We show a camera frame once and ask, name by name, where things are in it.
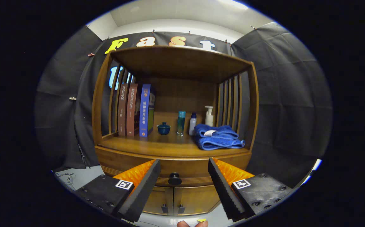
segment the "lotion pump bottle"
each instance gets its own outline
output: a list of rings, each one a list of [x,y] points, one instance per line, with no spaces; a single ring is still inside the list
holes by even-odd
[[[205,125],[213,127],[213,115],[212,115],[213,106],[206,105],[205,108],[208,108],[208,111],[206,112]]]

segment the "white bottle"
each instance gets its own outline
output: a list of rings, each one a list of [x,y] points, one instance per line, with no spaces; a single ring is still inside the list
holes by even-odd
[[[206,112],[205,125],[213,127],[213,115],[212,115],[213,106],[206,105],[205,108],[208,108],[208,111]]]
[[[191,120],[189,120],[189,135],[195,135],[195,126],[197,125],[197,114],[192,113]]]

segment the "finger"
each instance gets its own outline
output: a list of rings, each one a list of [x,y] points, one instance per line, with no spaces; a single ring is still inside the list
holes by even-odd
[[[180,221],[177,223],[177,227],[190,227],[185,221]]]
[[[202,221],[199,222],[195,227],[207,227],[208,226],[208,222],[206,221]]]

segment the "wooden cabinet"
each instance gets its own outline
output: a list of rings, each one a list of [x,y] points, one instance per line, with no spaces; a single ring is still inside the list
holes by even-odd
[[[118,136],[117,109],[121,83],[127,73],[114,79],[108,103],[103,89],[112,61],[136,79],[156,89],[154,130],[148,137]],[[243,87],[242,80],[249,87]],[[109,105],[109,134],[102,134],[101,107]],[[245,137],[245,146],[236,149],[204,151],[188,135],[189,116],[197,114],[204,123],[205,105],[214,106],[214,125],[230,125]],[[219,197],[207,171],[209,158],[217,158],[245,169],[257,131],[259,109],[257,75],[254,64],[216,51],[189,47],[151,46],[121,49],[107,54],[97,77],[92,102],[92,133],[97,158],[105,174],[117,175],[137,165],[159,159],[161,172],[144,207],[159,215],[192,215],[213,210]],[[184,136],[176,135],[178,111],[186,111]],[[171,125],[168,135],[159,135],[156,125]],[[171,173],[178,173],[181,184],[171,185]]]
[[[143,212],[169,216],[204,214],[212,211],[219,204],[219,196],[213,185],[154,187]]]
[[[217,207],[219,201],[214,185],[176,187],[174,188],[174,216],[207,213]]]
[[[153,187],[143,211],[150,214],[173,215],[173,188]]]

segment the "cabinet door handle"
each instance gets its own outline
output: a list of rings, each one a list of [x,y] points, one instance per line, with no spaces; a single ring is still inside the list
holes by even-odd
[[[170,174],[170,178],[168,179],[168,184],[171,185],[179,185],[181,184],[182,180],[180,175],[176,172]]]
[[[163,213],[168,214],[168,207],[167,207],[166,204],[162,205],[161,210],[162,210]]]
[[[179,207],[178,207],[178,214],[183,214],[185,211],[185,207],[181,204]]]

